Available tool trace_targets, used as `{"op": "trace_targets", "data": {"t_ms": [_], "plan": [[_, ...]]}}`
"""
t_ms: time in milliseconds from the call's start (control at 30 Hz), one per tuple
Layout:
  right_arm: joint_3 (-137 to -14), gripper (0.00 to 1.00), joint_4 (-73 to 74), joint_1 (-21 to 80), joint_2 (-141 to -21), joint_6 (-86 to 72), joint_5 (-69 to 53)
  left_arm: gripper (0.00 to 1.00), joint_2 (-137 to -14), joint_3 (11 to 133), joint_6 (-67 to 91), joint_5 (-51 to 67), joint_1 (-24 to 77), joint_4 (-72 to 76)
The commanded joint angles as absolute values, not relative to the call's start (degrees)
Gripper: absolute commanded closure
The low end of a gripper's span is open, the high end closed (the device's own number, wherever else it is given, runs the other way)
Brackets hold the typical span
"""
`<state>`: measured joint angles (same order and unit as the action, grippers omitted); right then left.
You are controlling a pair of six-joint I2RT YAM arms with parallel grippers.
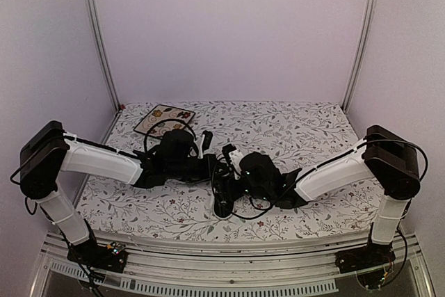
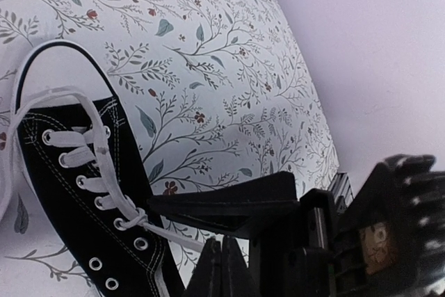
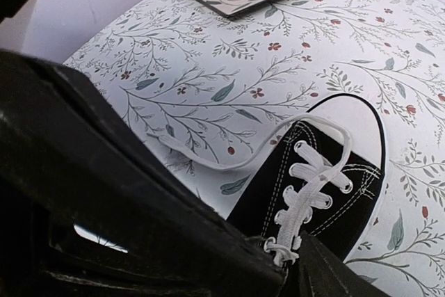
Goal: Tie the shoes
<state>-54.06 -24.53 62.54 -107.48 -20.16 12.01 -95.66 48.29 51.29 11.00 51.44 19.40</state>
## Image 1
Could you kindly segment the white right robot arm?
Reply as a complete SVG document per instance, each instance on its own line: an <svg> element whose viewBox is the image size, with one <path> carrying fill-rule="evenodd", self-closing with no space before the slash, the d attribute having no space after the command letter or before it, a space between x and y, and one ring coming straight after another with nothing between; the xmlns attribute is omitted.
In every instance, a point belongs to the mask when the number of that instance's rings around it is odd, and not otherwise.
<svg viewBox="0 0 445 297"><path fill-rule="evenodd" d="M282 173L267 154L243 154L233 145L222 149L221 162L211 172L213 212L219 218L234 214L243 196L262 199L269 207L296 209L347 184L375 178L384 190L368 245L359 252L365 266L375 266L387 253L408 205L420 191L429 161L426 153L384 127L373 125L351 148L314 167Z"/></svg>

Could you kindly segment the black canvas sneaker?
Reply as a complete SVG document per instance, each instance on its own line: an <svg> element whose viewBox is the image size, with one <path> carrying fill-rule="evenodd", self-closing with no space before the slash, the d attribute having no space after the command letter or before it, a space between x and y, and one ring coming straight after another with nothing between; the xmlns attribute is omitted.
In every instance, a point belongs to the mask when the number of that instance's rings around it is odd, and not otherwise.
<svg viewBox="0 0 445 297"><path fill-rule="evenodd" d="M230 187L218 185L214 188L214 214L225 219L232 215L236 196Z"/></svg>

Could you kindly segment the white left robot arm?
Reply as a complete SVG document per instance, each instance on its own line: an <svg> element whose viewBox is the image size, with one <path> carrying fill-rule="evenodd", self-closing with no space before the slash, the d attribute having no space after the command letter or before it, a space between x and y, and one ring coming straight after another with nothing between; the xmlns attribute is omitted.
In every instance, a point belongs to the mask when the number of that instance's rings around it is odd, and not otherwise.
<svg viewBox="0 0 445 297"><path fill-rule="evenodd" d="M104 257L102 247L93 242L87 222L57 184L59 173L80 172L144 189L169 179L203 182L217 164L215 154L205 152L211 137L208 131L197 139L192 132L173 129L153 148L130 154L79 138L52 120L21 149L20 166L10 180L48 214L80 258L96 265Z"/></svg>

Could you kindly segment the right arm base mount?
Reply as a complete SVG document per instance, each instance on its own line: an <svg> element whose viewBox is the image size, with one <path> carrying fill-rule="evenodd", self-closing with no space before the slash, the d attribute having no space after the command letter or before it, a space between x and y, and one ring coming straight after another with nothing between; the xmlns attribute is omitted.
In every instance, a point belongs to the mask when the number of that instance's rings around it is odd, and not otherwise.
<svg viewBox="0 0 445 297"><path fill-rule="evenodd" d="M365 290L379 290L391 284L402 272L407 261L408 243L403 239L403 261L396 273L395 252L392 244L378 245L368 241L365 246L343 250L335 253L335 266L340 273L352 273L378 266L379 269L356 275L359 285Z"/></svg>

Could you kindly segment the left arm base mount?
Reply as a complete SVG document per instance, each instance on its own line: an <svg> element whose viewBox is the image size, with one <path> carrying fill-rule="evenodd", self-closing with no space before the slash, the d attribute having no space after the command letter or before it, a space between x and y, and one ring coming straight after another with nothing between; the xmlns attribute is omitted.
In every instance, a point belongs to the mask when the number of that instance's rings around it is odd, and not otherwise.
<svg viewBox="0 0 445 297"><path fill-rule="evenodd" d="M100 246L96 241L86 241L70 246L67 259L84 266L123 273L129 253L117 246Z"/></svg>

